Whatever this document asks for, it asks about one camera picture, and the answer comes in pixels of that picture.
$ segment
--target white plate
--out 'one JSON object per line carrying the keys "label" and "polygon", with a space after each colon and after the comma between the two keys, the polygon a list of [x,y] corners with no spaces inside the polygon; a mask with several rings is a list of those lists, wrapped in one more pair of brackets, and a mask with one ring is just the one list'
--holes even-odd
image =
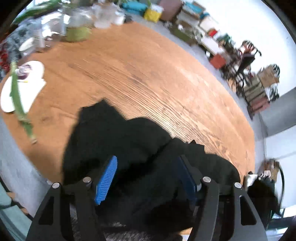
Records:
{"label": "white plate", "polygon": [[[29,73],[26,82],[18,82],[18,88],[20,92],[20,99],[22,107],[25,113],[28,113],[34,100],[36,99],[39,92],[45,86],[46,82],[42,79],[44,74],[44,65],[39,61],[29,61],[25,64],[29,64],[32,67],[32,71]],[[6,80],[1,96],[0,105],[4,112],[12,112],[15,107],[10,97],[11,92],[11,76]]]}

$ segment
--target red box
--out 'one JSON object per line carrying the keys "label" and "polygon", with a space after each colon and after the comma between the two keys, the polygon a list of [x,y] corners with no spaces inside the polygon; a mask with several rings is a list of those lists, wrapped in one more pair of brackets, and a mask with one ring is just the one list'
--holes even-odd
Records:
{"label": "red box", "polygon": [[220,69],[226,64],[226,60],[220,54],[216,54],[214,57],[211,58],[210,63],[216,69]]}

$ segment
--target wood grain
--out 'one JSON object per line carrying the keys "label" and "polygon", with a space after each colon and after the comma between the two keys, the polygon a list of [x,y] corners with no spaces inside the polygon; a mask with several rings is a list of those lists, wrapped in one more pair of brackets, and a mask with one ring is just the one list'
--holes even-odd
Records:
{"label": "wood grain", "polygon": [[38,143],[30,144],[15,115],[3,118],[53,182],[62,180],[62,155],[79,109],[102,98],[126,118],[147,117],[173,137],[204,144],[241,177],[254,170],[254,133],[235,101],[194,57],[151,29],[138,23],[93,29],[87,41],[61,42],[29,60],[45,65],[47,82],[28,114]]}

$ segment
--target clutter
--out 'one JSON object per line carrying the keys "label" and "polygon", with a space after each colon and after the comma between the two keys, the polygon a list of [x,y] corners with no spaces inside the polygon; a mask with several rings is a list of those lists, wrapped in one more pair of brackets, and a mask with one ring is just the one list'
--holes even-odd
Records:
{"label": "clutter", "polygon": [[[42,79],[44,74],[44,66],[38,61],[29,61],[21,65],[16,70],[17,84],[20,100],[24,113],[28,113],[37,95],[45,86],[46,82]],[[4,112],[12,112],[15,110],[13,100],[10,96],[12,87],[12,77],[8,77],[4,83],[0,105]]]}
{"label": "clutter", "polygon": [[273,84],[269,90],[269,101],[273,102],[279,98],[279,90],[277,84]]}
{"label": "clutter", "polygon": [[11,61],[21,59],[19,48],[33,36],[32,27],[34,24],[35,21],[32,18],[26,19],[0,44],[0,82],[10,71]]}
{"label": "clutter", "polygon": [[229,88],[235,93],[237,91],[237,83],[234,78],[229,78],[226,80]]}
{"label": "clutter", "polygon": [[55,46],[62,38],[62,25],[61,21],[64,21],[63,15],[60,18],[53,18],[43,25],[43,37],[45,40],[45,48],[50,49]]}
{"label": "clutter", "polygon": [[262,56],[261,52],[254,46],[254,44],[249,41],[249,40],[245,40],[242,42],[241,47],[243,48],[243,52],[250,52],[252,53],[254,56],[259,53],[260,57]]}
{"label": "clutter", "polygon": [[43,37],[43,28],[41,23],[41,18],[36,19],[33,25],[33,36],[35,39],[35,46],[38,52],[43,52],[45,49],[45,39]]}
{"label": "clutter", "polygon": [[213,36],[213,39],[217,40],[221,36],[222,36],[222,32],[221,32],[221,30],[218,30],[218,32]]}
{"label": "clutter", "polygon": [[37,140],[33,134],[33,126],[30,123],[30,120],[27,118],[26,113],[23,110],[22,102],[20,99],[20,92],[18,88],[17,82],[17,74],[16,74],[17,65],[14,61],[10,64],[10,73],[11,73],[11,99],[13,102],[13,106],[15,108],[15,114],[17,116],[18,121],[21,123],[27,136],[30,138],[32,144],[36,143]]}
{"label": "clutter", "polygon": [[205,11],[205,8],[198,3],[194,2],[188,3],[186,2],[183,7],[182,11],[195,19],[200,19],[200,15]]}
{"label": "clutter", "polygon": [[253,120],[253,116],[261,111],[264,111],[269,107],[269,101],[267,96],[257,97],[252,103],[250,103],[247,107],[248,113],[250,115],[251,120]]}
{"label": "clutter", "polygon": [[137,14],[143,16],[148,6],[144,3],[139,3],[135,1],[130,1],[122,4],[122,8],[129,13]]}
{"label": "clutter", "polygon": [[116,17],[116,12],[118,10],[115,4],[104,4],[104,5],[94,5],[94,26],[96,28],[109,28],[111,24],[114,22]]}
{"label": "clutter", "polygon": [[203,20],[206,16],[210,16],[210,14],[208,12],[203,12],[201,15],[200,15],[200,20]]}
{"label": "clutter", "polygon": [[269,65],[258,72],[258,77],[264,88],[270,87],[272,84],[279,83],[279,67]]}
{"label": "clutter", "polygon": [[281,169],[279,161],[276,159],[269,159],[264,162],[264,170],[270,171],[270,178],[277,181],[278,172]]}
{"label": "clutter", "polygon": [[220,54],[216,54],[214,57],[211,58],[210,63],[216,69],[220,69],[226,64],[226,60]]}
{"label": "clutter", "polygon": [[132,23],[133,22],[133,18],[130,15],[126,15],[124,23]]}
{"label": "clutter", "polygon": [[178,21],[178,26],[182,26],[183,28],[192,28],[192,26],[189,23],[187,23],[183,20]]}
{"label": "clutter", "polygon": [[210,29],[220,30],[219,23],[213,19],[210,15],[205,16],[199,23],[199,27],[208,32]]}
{"label": "clutter", "polygon": [[175,16],[181,11],[183,3],[181,0],[160,0],[158,5],[164,8],[160,19],[163,21],[173,21]]}
{"label": "clutter", "polygon": [[44,1],[32,8],[30,8],[29,10],[25,11],[22,15],[16,17],[16,19],[14,20],[14,24],[19,24],[21,23],[23,20],[29,18],[29,17],[34,17],[37,18],[39,15],[46,13],[49,10],[58,10],[61,1],[60,0],[49,0],[49,1]]}
{"label": "clutter", "polygon": [[190,46],[198,44],[201,39],[201,33],[195,28],[184,28],[182,25],[173,25],[170,32],[188,43]]}
{"label": "clutter", "polygon": [[218,32],[218,31],[217,31],[216,29],[212,28],[212,29],[210,29],[210,30],[208,31],[207,34],[208,34],[210,37],[213,37],[217,32]]}
{"label": "clutter", "polygon": [[72,9],[69,23],[66,26],[67,42],[79,42],[89,38],[93,25],[92,12],[90,9]]}
{"label": "clutter", "polygon": [[160,19],[162,12],[163,12],[163,7],[155,4],[151,4],[150,7],[147,8],[144,14],[144,19],[157,23],[158,20]]}
{"label": "clutter", "polygon": [[114,18],[114,21],[113,23],[116,24],[116,25],[123,25],[124,24],[124,21],[125,21],[125,14],[122,13],[122,12],[115,12],[115,18]]}
{"label": "clutter", "polygon": [[217,38],[218,42],[224,41],[224,42],[228,42],[230,41],[231,37],[228,34],[224,34],[222,36],[220,36],[219,38]]}
{"label": "clutter", "polygon": [[179,23],[179,21],[185,21],[196,28],[200,23],[200,15],[203,11],[205,11],[205,8],[196,2],[193,4],[185,3],[181,12],[177,15],[177,23]]}
{"label": "clutter", "polygon": [[20,52],[22,58],[30,55],[34,51],[35,51],[34,37],[29,38],[19,48],[19,52]]}

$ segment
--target gray floor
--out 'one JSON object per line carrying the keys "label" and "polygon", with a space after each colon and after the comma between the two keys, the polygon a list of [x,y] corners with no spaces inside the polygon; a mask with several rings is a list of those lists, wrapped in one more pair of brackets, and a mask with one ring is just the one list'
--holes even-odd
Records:
{"label": "gray floor", "polygon": [[[204,51],[198,46],[190,47],[182,40],[170,34],[161,22],[147,22],[140,16],[133,16],[134,20],[164,35],[171,41],[178,44],[184,50],[193,55],[202,63],[216,78],[236,101],[243,111],[255,134],[255,170],[258,170],[264,160],[264,137],[265,128],[262,126],[260,116],[256,115],[251,121],[246,104],[243,99],[238,98],[221,78],[221,74],[208,61]],[[41,200],[50,187],[46,180],[39,174],[36,168],[27,160],[24,154],[18,149],[11,137],[1,115],[0,115],[0,176],[9,190],[16,193],[17,201],[26,207],[29,213],[34,216]]]}

